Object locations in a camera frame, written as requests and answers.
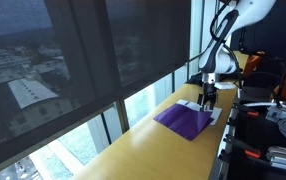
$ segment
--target purple cloth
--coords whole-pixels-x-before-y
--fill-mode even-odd
[[[155,116],[154,120],[192,141],[213,121],[211,114],[212,112],[194,111],[181,104],[174,104]]]

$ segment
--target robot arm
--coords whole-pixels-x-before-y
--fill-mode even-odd
[[[210,102],[210,109],[217,100],[216,87],[219,74],[229,74],[236,70],[236,62],[223,51],[226,39],[239,28],[262,20],[273,7],[276,0],[239,0],[236,7],[221,21],[205,52],[199,59],[202,72],[203,95],[199,96],[201,110]]]

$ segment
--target wooden table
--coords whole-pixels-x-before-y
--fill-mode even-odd
[[[193,141],[153,120],[180,99],[196,102],[201,92],[196,85],[183,85],[73,179],[208,179],[236,89],[218,91],[219,102],[215,106],[222,108],[219,120]]]

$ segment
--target white roof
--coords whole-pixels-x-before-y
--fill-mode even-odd
[[[8,82],[8,85],[21,109],[45,99],[58,97],[36,80],[23,78]]]

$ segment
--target sky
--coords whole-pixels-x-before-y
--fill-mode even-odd
[[[0,35],[51,26],[43,0],[0,0]]]

